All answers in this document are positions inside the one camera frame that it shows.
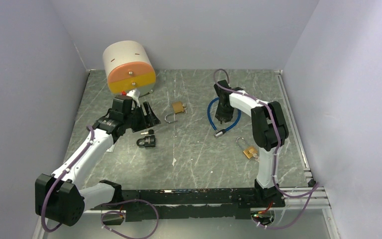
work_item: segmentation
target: white wall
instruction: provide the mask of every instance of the white wall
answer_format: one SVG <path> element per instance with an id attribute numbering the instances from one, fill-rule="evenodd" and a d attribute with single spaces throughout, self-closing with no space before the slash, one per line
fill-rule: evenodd
<path id="1" fill-rule="evenodd" d="M 318 0 L 52 0 L 86 67 L 135 40 L 158 69 L 283 69 Z"/>
<path id="2" fill-rule="evenodd" d="M 33 235 L 34 181 L 65 155 L 87 73 L 48 0 L 0 0 L 0 238 Z"/>
<path id="3" fill-rule="evenodd" d="M 382 0 L 321 0 L 284 69 L 343 239 L 382 239 Z"/>

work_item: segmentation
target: open padlock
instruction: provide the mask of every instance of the open padlock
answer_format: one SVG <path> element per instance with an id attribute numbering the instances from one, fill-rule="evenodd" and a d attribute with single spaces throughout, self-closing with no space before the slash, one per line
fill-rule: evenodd
<path id="1" fill-rule="evenodd" d="M 239 139 L 242 139 L 247 144 L 246 148 L 239 144 Z M 256 161 L 259 161 L 258 151 L 254 146 L 250 146 L 250 144 L 243 137 L 236 138 L 236 144 L 242 149 L 242 152 L 248 159 L 251 159 L 253 157 Z"/>
<path id="2" fill-rule="evenodd" d="M 169 113 L 169 114 L 165 115 L 166 123 L 175 123 L 175 122 L 177 122 L 177 120 L 168 121 L 168 116 L 171 116 L 171 115 L 174 115 L 174 114 L 177 114 L 177 113 L 182 113 L 182 112 L 187 113 L 187 105 L 186 104 L 182 104 L 182 102 L 180 102 L 180 101 L 173 102 L 172 103 L 172 108 L 174 108 L 174 111 L 172 113 Z"/>

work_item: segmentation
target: black padlock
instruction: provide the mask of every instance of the black padlock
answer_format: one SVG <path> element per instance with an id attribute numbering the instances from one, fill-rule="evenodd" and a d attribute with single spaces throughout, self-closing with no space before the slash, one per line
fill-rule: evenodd
<path id="1" fill-rule="evenodd" d="M 138 147 L 156 147 L 156 136 L 150 135 L 137 140 Z"/>

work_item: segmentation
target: blue cable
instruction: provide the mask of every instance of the blue cable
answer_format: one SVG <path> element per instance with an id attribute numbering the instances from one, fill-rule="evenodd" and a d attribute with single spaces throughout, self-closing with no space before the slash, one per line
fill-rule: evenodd
<path id="1" fill-rule="evenodd" d="M 214 102 L 218 101 L 219 100 L 219 97 L 213 99 L 210 104 L 208 104 L 208 107 L 207 107 L 207 118 L 208 118 L 208 121 L 210 122 L 211 124 L 211 127 L 213 127 L 213 129 L 215 131 L 217 131 L 217 128 L 216 126 L 214 125 L 213 123 L 213 120 L 211 119 L 211 116 L 210 116 L 210 109 L 211 109 L 211 106 L 213 105 Z M 236 118 L 235 122 L 233 124 L 231 124 L 228 128 L 225 129 L 225 132 L 228 132 L 229 130 L 231 130 L 233 127 L 235 127 L 235 125 L 238 123 L 239 119 L 241 118 L 241 111 L 238 110 L 238 117 Z"/>

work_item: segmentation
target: gray marble tabletop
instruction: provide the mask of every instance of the gray marble tabletop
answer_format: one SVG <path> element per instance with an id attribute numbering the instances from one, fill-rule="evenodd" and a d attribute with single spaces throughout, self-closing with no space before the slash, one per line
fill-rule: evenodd
<path id="1" fill-rule="evenodd" d="M 158 70 L 154 92 L 140 98 L 148 101 L 161 124 L 155 126 L 155 148 L 139 148 L 139 132 L 130 129 L 115 144 L 113 152 L 106 152 L 92 170 L 85 187 L 102 179 L 122 185 L 123 189 L 185 189 L 252 187 L 258 172 L 258 162 L 248 160 L 235 143 L 244 137 L 256 146 L 252 137 L 251 118 L 242 114 L 231 131 L 215 139 L 207 120 L 207 105 L 216 98 L 212 74 L 214 70 Z M 284 96 L 274 71 L 228 70 L 232 87 L 241 87 L 264 101 L 278 101 L 286 108 Z M 86 125 L 104 115 L 111 107 L 114 95 L 107 87 L 104 71 L 91 71 L 81 101 L 66 159 L 84 141 Z M 187 114 L 178 114 L 177 123 L 168 124 L 163 118 L 172 112 L 171 104 L 187 104 Z M 212 107 L 212 116 L 216 109 Z M 278 178 L 281 187 L 306 186 L 301 154 L 295 141 L 295 131 L 284 110 L 289 127 L 279 157 Z M 220 125 L 227 127 L 230 123 Z"/>

